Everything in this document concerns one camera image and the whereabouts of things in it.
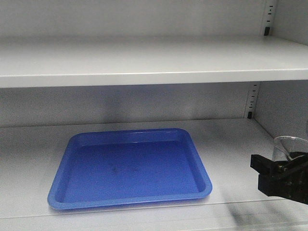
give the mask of glass beaker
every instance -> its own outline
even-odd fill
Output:
[[[292,161],[308,153],[308,141],[293,137],[279,136],[274,139],[272,161]]]

